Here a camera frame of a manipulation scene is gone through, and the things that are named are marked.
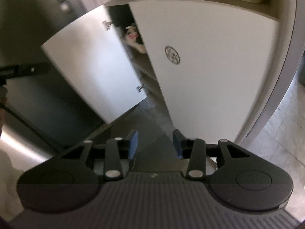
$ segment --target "black cord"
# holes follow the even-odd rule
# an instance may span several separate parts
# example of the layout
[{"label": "black cord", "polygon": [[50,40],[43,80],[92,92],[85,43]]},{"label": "black cord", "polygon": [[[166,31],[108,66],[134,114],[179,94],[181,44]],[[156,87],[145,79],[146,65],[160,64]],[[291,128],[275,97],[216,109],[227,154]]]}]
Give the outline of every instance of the black cord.
[{"label": "black cord", "polygon": [[45,144],[47,144],[49,147],[51,147],[56,153],[59,153],[60,151],[51,145],[51,143],[46,140],[39,132],[37,132],[31,125],[29,125],[24,119],[22,119],[20,116],[18,116],[16,113],[14,113],[12,110],[10,110],[7,106],[5,106],[3,103],[0,103],[0,108],[4,109],[6,112],[8,112],[10,115],[15,117],[18,121],[20,121],[22,124],[24,124],[28,129],[30,129],[37,137],[39,137]]}]

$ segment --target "gray floor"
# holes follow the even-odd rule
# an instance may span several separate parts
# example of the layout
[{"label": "gray floor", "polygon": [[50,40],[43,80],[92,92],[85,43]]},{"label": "gray floor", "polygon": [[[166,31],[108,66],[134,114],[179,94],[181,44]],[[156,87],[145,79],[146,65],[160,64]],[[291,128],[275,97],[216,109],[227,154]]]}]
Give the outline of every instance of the gray floor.
[{"label": "gray floor", "polygon": [[247,149],[290,174],[294,189],[286,210],[304,221],[305,87],[298,82],[297,75],[270,120]]}]

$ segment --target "door frame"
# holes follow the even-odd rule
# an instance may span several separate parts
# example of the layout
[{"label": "door frame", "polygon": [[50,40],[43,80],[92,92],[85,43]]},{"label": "door frame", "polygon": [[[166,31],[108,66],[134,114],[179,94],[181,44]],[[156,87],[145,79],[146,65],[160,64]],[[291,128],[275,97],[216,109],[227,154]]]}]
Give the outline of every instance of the door frame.
[{"label": "door frame", "polygon": [[242,136],[240,136],[239,140],[241,140],[241,143],[238,143],[240,143],[242,147],[248,146],[269,121],[288,90],[301,61],[305,49],[305,7],[302,6],[302,4],[305,4],[305,0],[296,0],[292,37],[280,76],[264,109],[260,113],[260,116],[254,123],[253,127],[244,139],[241,139]]}]

